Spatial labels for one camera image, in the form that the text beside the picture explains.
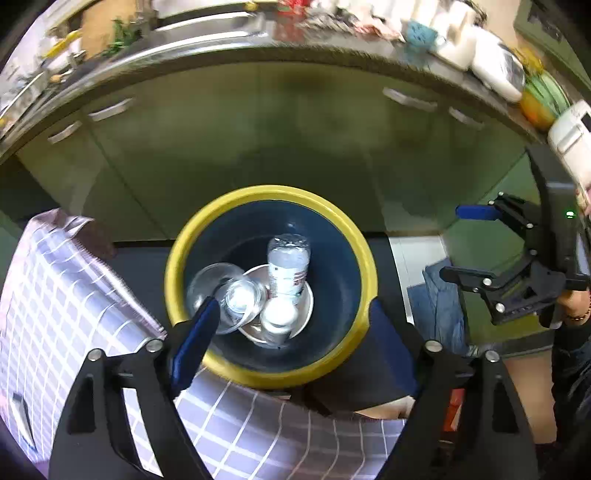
bracelet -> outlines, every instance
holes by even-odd
[[[591,290],[589,291],[589,307],[587,308],[585,315],[580,316],[580,317],[571,317],[570,315],[567,314],[567,317],[573,322],[582,322],[583,320],[585,320],[589,317],[590,313],[591,313]]]

bottle label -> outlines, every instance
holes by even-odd
[[[306,281],[306,271],[297,268],[283,268],[269,264],[269,286],[271,295],[287,295],[293,297],[294,305],[300,301],[302,288]]]

white floor tile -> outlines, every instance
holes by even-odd
[[[447,257],[439,236],[390,237],[390,247],[398,270],[407,321],[414,324],[407,288],[425,283],[423,270]]]

cabinet door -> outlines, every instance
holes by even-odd
[[[437,141],[446,118],[433,90],[381,75],[371,75],[366,130],[361,136],[383,202],[391,235],[437,232],[438,191],[431,185],[433,164],[447,155]]]
[[[278,183],[316,193],[366,232],[384,218],[360,138],[381,119],[367,102],[370,74],[344,67],[261,63],[259,150],[251,183]]]
[[[457,205],[477,203],[518,161],[524,140],[500,122],[456,100],[442,106],[447,116],[436,143],[447,155],[432,162],[439,228],[451,225]]]
[[[21,235],[21,228],[0,210],[0,290],[4,286],[8,267]]]
[[[201,207],[247,184],[243,163],[255,151],[255,105],[254,66],[236,64],[148,80],[83,112],[109,162],[166,236],[176,238]]]
[[[27,170],[74,215],[97,219],[113,241],[161,238],[113,171],[78,112],[56,122],[18,152]]]
[[[505,177],[477,203],[487,204],[498,192],[516,195],[539,203],[540,196],[530,170],[530,159],[523,154]],[[523,240],[500,222],[458,220],[443,233],[447,253],[457,267],[498,271],[509,260],[518,257]]]

wooden cutting board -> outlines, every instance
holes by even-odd
[[[113,42],[113,20],[124,23],[135,18],[136,0],[101,0],[82,14],[82,49],[87,58],[102,52]]]

